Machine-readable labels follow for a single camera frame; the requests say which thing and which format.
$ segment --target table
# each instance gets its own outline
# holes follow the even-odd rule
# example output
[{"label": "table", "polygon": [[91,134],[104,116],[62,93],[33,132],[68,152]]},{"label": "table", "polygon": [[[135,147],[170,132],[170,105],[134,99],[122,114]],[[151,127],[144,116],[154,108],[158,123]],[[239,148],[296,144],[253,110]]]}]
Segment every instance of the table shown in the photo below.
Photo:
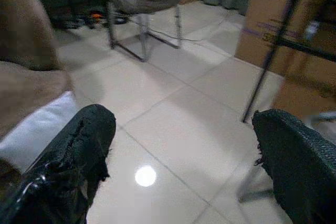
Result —
[{"label": "table", "polygon": [[[264,81],[264,78],[266,76],[267,70],[269,69],[269,67],[272,63],[272,60],[273,60],[273,58],[274,58],[274,56],[275,56],[279,47],[281,47],[281,46],[290,47],[290,48],[293,48],[293,49],[298,50],[298,51],[306,52],[308,54],[311,54],[311,55],[314,55],[314,56],[317,56],[317,57],[320,57],[320,58],[323,58],[323,59],[326,59],[326,60],[336,62],[336,55],[334,55],[334,54],[330,54],[330,53],[324,52],[322,50],[314,49],[314,48],[311,48],[307,45],[304,45],[304,44],[301,44],[301,43],[298,43],[298,42],[293,42],[291,40],[287,40],[287,39],[283,38],[283,35],[285,34],[285,31],[286,31],[286,28],[287,28],[287,25],[289,24],[289,21],[292,17],[292,14],[295,10],[295,6],[298,3],[298,1],[299,0],[291,0],[290,4],[288,5],[288,9],[286,10],[286,15],[285,15],[284,20],[282,22],[282,26],[279,29],[278,34],[276,35],[275,42],[274,42],[270,52],[267,54],[267,56],[264,60],[264,63],[263,63],[263,66],[262,66],[263,70],[260,73],[258,82],[255,86],[255,89],[254,89],[252,95],[251,95],[248,106],[247,106],[247,108],[244,112],[244,116],[242,118],[242,122],[244,122],[244,123],[246,123],[247,118],[250,116],[251,108],[252,108],[252,106],[255,102],[255,99],[257,98],[257,95],[259,94],[259,91],[260,91],[260,88],[261,88],[262,83]],[[320,10],[319,10],[319,12],[318,12],[318,14],[315,18],[316,21],[335,24],[335,21],[326,20],[326,19],[323,18],[324,11],[327,9],[328,5],[330,5],[331,2],[332,2],[332,0],[325,0],[324,4],[320,8]]]}]

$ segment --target metal table leg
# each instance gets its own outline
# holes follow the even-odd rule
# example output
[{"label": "metal table leg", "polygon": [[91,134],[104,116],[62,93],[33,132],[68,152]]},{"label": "metal table leg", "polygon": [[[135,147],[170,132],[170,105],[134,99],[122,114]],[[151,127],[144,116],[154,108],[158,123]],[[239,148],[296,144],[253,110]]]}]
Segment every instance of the metal table leg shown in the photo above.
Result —
[{"label": "metal table leg", "polygon": [[269,69],[269,66],[272,63],[273,57],[274,57],[274,55],[276,54],[276,52],[277,52],[277,50],[279,48],[281,39],[282,39],[283,35],[286,32],[286,28],[288,26],[290,18],[293,15],[293,12],[295,10],[295,6],[296,6],[296,4],[297,4],[298,1],[299,0],[291,0],[290,4],[287,7],[287,13],[286,13],[284,21],[282,23],[282,27],[278,31],[278,34],[276,36],[276,39],[275,39],[274,45],[272,46],[271,51],[268,53],[268,55],[265,58],[265,61],[264,61],[263,65],[262,65],[263,70],[262,70],[262,72],[261,72],[261,74],[259,76],[258,83],[257,83],[257,85],[256,85],[256,87],[255,87],[255,89],[253,91],[253,94],[252,94],[250,100],[249,100],[248,107],[247,107],[247,109],[244,112],[244,116],[242,118],[242,122],[243,123],[246,123],[247,118],[250,116],[251,108],[252,108],[252,106],[253,106],[253,104],[255,102],[255,99],[256,99],[256,97],[257,97],[257,95],[259,93],[260,87],[261,87],[261,85],[263,83],[263,80],[265,78],[265,74],[266,74],[267,70]]}]

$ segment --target white tile floor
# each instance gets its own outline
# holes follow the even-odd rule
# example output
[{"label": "white tile floor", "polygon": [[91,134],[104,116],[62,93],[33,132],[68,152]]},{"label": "white tile floor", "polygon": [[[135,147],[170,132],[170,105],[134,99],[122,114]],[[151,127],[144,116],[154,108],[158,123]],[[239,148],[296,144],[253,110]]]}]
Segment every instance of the white tile floor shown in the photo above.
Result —
[{"label": "white tile floor", "polygon": [[[172,35],[173,13],[151,16],[151,27]],[[239,121],[260,71],[233,58],[244,17],[201,2],[181,13],[184,38],[197,41],[177,50],[149,39],[147,63],[110,50],[104,29],[56,34],[79,105],[100,103],[118,123],[111,178],[101,184],[88,224],[291,223],[273,198],[237,201],[258,157],[251,126]],[[140,52],[136,25],[116,28],[122,43]],[[281,82],[268,75],[255,109],[270,106]],[[135,180],[144,166],[156,177],[150,170]],[[252,189],[270,183],[263,174]]]}]

